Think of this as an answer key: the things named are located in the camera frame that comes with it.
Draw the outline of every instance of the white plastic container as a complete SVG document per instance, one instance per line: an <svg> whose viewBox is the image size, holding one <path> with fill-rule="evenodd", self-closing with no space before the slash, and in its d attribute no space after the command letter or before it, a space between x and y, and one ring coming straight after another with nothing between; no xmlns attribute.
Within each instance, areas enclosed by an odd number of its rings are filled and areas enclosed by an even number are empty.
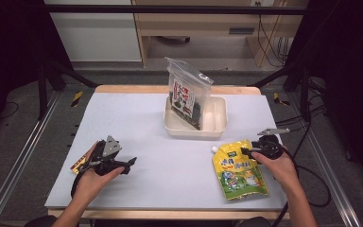
<svg viewBox="0 0 363 227"><path fill-rule="evenodd" d="M226 130L228 116L226 100L220 96L209 96L202 114L202 130L198 131L171 110L169 97L164 110L164 125L167 133L175 137L218 138Z"/></svg>

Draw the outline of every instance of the table surface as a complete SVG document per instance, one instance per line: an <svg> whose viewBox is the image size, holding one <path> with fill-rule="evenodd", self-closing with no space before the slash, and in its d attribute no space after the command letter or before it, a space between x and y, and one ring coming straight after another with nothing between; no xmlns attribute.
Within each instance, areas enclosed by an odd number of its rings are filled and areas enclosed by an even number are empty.
<svg viewBox="0 0 363 227"><path fill-rule="evenodd" d="M89 205L84 218L242 219L277 218L285 194L261 166L269 193L227 201L212 163L212 146L276 128L265 96L257 88L213 86L212 96L226 99L228 125L217 139L185 139L167 134L164 105L167 86L102 85L96 88L60 175L46 201L58 216L67 206L77 159L96 141L111 135L122 150L116 157L136 156L129 175L110 182Z"/></svg>

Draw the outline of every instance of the yellow package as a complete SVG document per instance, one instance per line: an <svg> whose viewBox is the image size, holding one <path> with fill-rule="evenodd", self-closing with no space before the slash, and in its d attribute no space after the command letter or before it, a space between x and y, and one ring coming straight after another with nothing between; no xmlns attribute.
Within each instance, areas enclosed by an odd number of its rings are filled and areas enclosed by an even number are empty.
<svg viewBox="0 0 363 227"><path fill-rule="evenodd" d="M217 178L227 200L253 193L268 194L268 188L257 162L241 152L252 149L249 140L222 145L213 157Z"/></svg>

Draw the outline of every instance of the seaweed snack package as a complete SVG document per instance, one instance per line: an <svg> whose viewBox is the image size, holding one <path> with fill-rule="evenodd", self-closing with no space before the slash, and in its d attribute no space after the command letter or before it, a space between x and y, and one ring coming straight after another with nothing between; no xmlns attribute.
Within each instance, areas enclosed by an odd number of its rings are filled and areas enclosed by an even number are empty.
<svg viewBox="0 0 363 227"><path fill-rule="evenodd" d="M184 61L167 58L169 65L169 101L171 109L197 130L202 130L206 99L213 80Z"/></svg>
<svg viewBox="0 0 363 227"><path fill-rule="evenodd" d="M249 194L268 194L268 188L257 162L241 152L251 149L249 140L222 145L213 157L220 186L227 200L243 198Z"/></svg>

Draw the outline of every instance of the small white object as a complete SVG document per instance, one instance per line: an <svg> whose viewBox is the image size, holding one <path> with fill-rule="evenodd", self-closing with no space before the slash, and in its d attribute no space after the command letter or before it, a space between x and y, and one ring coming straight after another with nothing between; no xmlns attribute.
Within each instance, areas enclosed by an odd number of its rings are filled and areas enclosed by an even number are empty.
<svg viewBox="0 0 363 227"><path fill-rule="evenodd" d="M218 150L218 147L216 147L216 146L212 146L212 147L211 147L211 151L212 151L213 153L216 153L216 152L217 152L217 150Z"/></svg>

